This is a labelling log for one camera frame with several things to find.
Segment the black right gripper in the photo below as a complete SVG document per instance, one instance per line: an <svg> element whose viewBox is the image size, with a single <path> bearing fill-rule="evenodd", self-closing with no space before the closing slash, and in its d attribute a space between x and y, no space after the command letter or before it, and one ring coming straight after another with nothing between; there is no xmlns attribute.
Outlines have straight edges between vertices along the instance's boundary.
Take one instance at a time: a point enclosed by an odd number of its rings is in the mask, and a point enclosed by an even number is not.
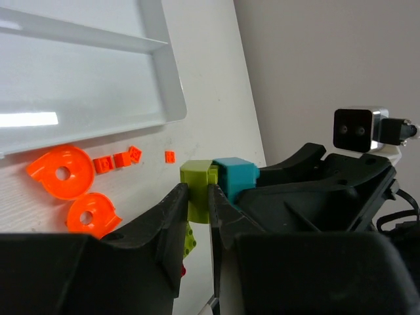
<svg viewBox="0 0 420 315"><path fill-rule="evenodd" d="M396 176L385 157L327 154L314 143L259 171L237 206L268 233L363 231Z"/></svg>

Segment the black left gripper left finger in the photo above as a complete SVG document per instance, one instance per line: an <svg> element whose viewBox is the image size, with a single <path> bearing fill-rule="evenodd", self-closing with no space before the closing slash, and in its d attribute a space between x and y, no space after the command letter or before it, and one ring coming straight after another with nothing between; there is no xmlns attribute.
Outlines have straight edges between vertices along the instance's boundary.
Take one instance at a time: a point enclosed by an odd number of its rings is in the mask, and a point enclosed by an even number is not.
<svg viewBox="0 0 420 315"><path fill-rule="evenodd" d="M188 187L176 185L158 204L104 236L116 251L118 280L129 293L141 297L153 291L179 294Z"/></svg>

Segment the lime lego plate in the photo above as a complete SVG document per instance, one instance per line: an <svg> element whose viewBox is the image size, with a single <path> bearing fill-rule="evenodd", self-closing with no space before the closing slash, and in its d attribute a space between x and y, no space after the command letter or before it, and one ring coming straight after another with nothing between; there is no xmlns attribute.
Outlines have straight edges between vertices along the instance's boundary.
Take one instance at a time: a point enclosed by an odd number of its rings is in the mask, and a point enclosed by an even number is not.
<svg viewBox="0 0 420 315"><path fill-rule="evenodd" d="M219 167L212 160L189 160L180 167L180 181L188 185L188 221L208 224L207 187L218 183Z"/></svg>

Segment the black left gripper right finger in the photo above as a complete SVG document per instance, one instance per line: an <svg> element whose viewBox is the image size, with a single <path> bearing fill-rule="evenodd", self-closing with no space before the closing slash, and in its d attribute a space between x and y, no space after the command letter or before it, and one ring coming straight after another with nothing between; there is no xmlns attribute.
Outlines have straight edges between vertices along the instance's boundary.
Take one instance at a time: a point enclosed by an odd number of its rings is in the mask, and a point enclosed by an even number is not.
<svg viewBox="0 0 420 315"><path fill-rule="evenodd" d="M245 314L237 237L262 234L263 229L228 201L221 188L207 189L211 231L213 287L221 314Z"/></svg>

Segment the teal lego brick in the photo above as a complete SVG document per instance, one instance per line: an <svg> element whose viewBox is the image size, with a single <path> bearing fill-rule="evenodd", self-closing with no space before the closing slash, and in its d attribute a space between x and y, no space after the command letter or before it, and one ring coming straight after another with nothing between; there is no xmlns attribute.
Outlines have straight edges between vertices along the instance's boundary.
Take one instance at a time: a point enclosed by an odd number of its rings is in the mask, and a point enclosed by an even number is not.
<svg viewBox="0 0 420 315"><path fill-rule="evenodd" d="M242 191L255 188L260 177L259 168L252 162L239 157L214 159L212 165L218 169L220 192L215 195L219 209L237 207L236 202Z"/></svg>

